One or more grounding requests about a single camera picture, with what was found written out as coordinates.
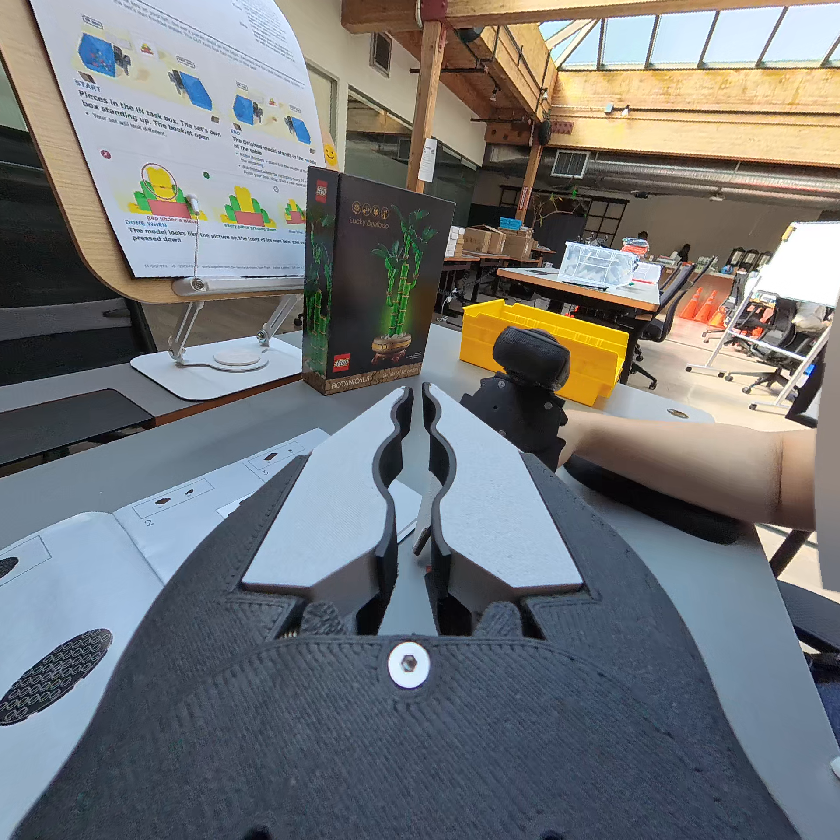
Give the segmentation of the printed instruction sheet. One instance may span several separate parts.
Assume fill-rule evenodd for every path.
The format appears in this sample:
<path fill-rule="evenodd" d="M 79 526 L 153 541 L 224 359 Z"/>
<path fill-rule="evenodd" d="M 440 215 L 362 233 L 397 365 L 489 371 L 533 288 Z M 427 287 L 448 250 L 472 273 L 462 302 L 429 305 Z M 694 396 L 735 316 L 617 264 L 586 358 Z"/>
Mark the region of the printed instruction sheet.
<path fill-rule="evenodd" d="M 135 277 L 302 276 L 322 135 L 275 2 L 30 5 Z"/>

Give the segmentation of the stack of cardboard boxes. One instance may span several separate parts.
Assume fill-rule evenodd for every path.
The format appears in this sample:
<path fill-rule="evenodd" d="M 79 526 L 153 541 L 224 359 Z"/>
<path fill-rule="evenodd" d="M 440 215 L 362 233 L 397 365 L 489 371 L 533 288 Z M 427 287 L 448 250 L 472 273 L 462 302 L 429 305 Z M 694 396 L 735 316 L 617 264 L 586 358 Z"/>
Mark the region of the stack of cardboard boxes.
<path fill-rule="evenodd" d="M 461 250 L 471 255 L 505 256 L 530 259 L 537 241 L 529 228 L 507 230 L 489 225 L 467 227 Z"/>

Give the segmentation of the wooden post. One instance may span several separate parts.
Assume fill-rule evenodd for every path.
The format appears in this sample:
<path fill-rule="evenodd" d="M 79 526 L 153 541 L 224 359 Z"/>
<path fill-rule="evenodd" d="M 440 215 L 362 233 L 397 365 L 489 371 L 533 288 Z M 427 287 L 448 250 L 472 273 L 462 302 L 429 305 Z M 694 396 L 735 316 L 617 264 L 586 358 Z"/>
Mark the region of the wooden post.
<path fill-rule="evenodd" d="M 419 172 L 426 140 L 429 140 L 432 136 L 445 41 L 446 33 L 443 21 L 429 20 L 424 23 L 413 115 L 413 130 L 406 176 L 406 189 L 415 193 L 424 192 L 425 182 L 419 178 Z"/>

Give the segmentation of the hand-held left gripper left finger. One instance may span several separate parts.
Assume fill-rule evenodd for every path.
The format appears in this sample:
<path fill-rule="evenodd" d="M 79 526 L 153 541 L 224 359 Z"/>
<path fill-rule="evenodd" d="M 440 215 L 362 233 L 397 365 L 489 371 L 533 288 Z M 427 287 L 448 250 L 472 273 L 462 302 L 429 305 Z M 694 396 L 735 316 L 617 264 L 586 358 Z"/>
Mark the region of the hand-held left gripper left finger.
<path fill-rule="evenodd" d="M 309 602 L 390 600 L 397 545 L 415 527 L 415 490 L 396 477 L 413 389 L 386 394 L 315 447 L 241 581 Z"/>

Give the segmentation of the person's right forearm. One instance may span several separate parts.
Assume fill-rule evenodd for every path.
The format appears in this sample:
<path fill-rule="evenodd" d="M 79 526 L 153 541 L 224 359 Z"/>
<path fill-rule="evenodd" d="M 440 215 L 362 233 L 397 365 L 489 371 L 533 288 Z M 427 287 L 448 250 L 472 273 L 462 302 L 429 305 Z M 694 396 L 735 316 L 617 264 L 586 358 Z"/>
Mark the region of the person's right forearm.
<path fill-rule="evenodd" d="M 645 421 L 572 411 L 559 463 L 578 455 L 648 489 L 743 522 L 816 530 L 816 430 Z"/>

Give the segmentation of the yellow plastic bin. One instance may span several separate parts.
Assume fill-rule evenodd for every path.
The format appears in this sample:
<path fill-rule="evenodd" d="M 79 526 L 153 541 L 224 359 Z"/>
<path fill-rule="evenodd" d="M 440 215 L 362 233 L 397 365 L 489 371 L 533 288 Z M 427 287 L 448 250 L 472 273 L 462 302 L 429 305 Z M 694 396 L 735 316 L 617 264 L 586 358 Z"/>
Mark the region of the yellow plastic bin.
<path fill-rule="evenodd" d="M 459 358 L 487 371 L 501 371 L 492 350 L 507 327 L 542 329 L 570 351 L 570 378 L 559 396 L 586 406 L 610 397 L 627 355 L 626 332 L 496 299 L 464 309 Z"/>

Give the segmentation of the clear plastic bin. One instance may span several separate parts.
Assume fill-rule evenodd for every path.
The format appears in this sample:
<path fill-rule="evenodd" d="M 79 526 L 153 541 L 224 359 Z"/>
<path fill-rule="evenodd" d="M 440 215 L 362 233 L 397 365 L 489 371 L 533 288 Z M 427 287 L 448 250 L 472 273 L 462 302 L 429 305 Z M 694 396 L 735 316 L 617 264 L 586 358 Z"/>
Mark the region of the clear plastic bin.
<path fill-rule="evenodd" d="M 639 258 L 624 250 L 568 241 L 559 280 L 589 287 L 623 287 L 634 278 Z"/>

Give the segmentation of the white document stand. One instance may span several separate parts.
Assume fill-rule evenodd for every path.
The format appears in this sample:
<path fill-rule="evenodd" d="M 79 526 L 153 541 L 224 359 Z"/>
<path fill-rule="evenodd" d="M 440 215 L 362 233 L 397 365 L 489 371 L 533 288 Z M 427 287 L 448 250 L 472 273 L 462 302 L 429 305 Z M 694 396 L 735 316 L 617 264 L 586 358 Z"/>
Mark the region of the white document stand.
<path fill-rule="evenodd" d="M 301 350 L 277 338 L 286 317 L 296 307 L 303 290 L 302 276 L 226 276 L 194 274 L 174 280 L 176 295 L 188 300 L 175 335 L 165 352 L 137 356 L 131 367 L 179 399 L 205 403 L 249 391 L 262 385 L 278 385 L 301 377 Z M 274 311 L 256 335 L 242 339 L 187 347 L 193 325 L 210 297 L 232 298 L 243 292 L 247 298 L 262 293 L 280 295 Z"/>

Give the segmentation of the grey desk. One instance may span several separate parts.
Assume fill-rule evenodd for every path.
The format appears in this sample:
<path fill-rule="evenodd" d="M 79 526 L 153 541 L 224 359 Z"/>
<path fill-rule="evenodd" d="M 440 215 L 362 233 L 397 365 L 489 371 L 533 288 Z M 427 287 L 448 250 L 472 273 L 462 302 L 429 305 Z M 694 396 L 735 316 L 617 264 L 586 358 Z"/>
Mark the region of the grey desk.
<path fill-rule="evenodd" d="M 429 484 L 423 385 L 396 478 Z M 112 513 L 394 385 L 304 384 L 9 480 L 8 536 Z M 309 455 L 219 523 L 134 630 L 67 760 L 8 838 L 838 838 L 837 742 L 750 528 L 720 545 L 530 465 L 584 584 L 433 606 L 397 545 L 390 600 L 250 591 Z"/>

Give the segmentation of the white whiteboard on stand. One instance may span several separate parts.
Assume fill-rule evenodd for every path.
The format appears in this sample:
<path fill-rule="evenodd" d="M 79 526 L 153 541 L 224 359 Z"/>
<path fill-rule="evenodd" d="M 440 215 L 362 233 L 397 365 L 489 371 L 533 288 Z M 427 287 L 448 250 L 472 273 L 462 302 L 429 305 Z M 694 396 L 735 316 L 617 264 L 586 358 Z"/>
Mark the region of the white whiteboard on stand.
<path fill-rule="evenodd" d="M 738 296 L 738 304 L 728 316 L 720 339 L 710 352 L 707 362 L 689 364 L 686 372 L 715 375 L 731 382 L 741 373 L 724 370 L 718 365 L 717 358 L 731 338 L 744 338 L 745 342 L 789 356 L 793 361 L 793 371 L 782 370 L 788 382 L 781 387 L 780 393 L 772 401 L 749 394 L 749 410 L 779 412 L 787 408 L 789 396 L 794 389 L 805 380 L 806 374 L 814 372 L 817 359 L 827 345 L 831 324 L 825 320 L 820 322 L 820 329 L 815 338 L 810 340 L 807 351 L 795 339 L 798 333 L 802 333 L 795 323 L 797 314 L 793 320 L 794 340 L 787 349 L 772 348 L 761 343 L 759 336 L 773 315 L 776 298 L 796 301 L 797 312 L 800 306 L 814 306 L 827 312 L 834 309 L 839 285 L 838 231 L 837 221 L 793 223 L 789 226 L 770 262 L 760 271 L 754 272 L 745 283 Z"/>

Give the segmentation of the silver ventilation duct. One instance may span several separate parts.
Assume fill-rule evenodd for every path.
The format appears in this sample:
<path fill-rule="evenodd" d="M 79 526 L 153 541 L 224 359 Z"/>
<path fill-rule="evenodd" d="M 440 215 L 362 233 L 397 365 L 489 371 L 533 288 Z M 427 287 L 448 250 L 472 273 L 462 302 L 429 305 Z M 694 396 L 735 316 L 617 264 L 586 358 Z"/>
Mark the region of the silver ventilation duct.
<path fill-rule="evenodd" d="M 537 183 L 830 211 L 839 205 L 838 168 L 815 164 L 549 148 L 542 153 Z"/>

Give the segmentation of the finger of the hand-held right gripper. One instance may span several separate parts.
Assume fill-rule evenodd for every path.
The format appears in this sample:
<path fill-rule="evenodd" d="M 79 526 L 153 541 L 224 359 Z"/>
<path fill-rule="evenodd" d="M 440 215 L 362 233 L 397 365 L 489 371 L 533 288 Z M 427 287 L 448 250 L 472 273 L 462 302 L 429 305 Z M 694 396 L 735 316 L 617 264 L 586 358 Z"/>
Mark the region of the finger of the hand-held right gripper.
<path fill-rule="evenodd" d="M 441 486 L 427 486 L 421 500 L 414 529 L 413 554 L 419 557 L 432 535 L 433 505 Z"/>

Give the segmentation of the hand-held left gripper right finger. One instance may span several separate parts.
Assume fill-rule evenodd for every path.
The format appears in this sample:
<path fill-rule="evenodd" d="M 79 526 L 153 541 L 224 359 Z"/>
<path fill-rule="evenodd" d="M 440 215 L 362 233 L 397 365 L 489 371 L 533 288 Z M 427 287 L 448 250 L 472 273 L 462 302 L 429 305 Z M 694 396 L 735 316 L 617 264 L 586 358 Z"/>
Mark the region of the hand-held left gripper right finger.
<path fill-rule="evenodd" d="M 423 384 L 432 513 L 428 588 L 472 614 L 493 602 L 579 591 L 583 584 L 530 465 L 512 443 L 437 385 Z"/>

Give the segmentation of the wooden rounded panel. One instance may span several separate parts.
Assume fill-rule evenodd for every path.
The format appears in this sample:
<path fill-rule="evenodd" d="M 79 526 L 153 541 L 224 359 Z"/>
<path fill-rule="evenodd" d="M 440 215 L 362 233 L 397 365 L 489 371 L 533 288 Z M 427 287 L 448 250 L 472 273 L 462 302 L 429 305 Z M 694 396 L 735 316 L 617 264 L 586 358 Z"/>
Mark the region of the wooden rounded panel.
<path fill-rule="evenodd" d="M 129 298 L 185 301 L 172 289 L 177 278 L 133 275 L 92 180 L 30 3 L 2 2 L 3 66 L 78 255 L 101 283 Z"/>

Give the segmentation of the wooden work table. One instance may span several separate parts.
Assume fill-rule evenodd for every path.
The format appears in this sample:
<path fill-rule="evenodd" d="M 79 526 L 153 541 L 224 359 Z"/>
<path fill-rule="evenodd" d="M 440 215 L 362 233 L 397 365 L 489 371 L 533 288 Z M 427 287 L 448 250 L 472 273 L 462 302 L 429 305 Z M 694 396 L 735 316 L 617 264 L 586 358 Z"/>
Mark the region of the wooden work table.
<path fill-rule="evenodd" d="M 659 289 L 652 283 L 637 284 L 631 281 L 624 285 L 609 286 L 602 282 L 566 276 L 558 269 L 549 268 L 498 268 L 497 276 L 547 291 L 575 294 L 646 313 L 656 313 L 659 307 Z"/>

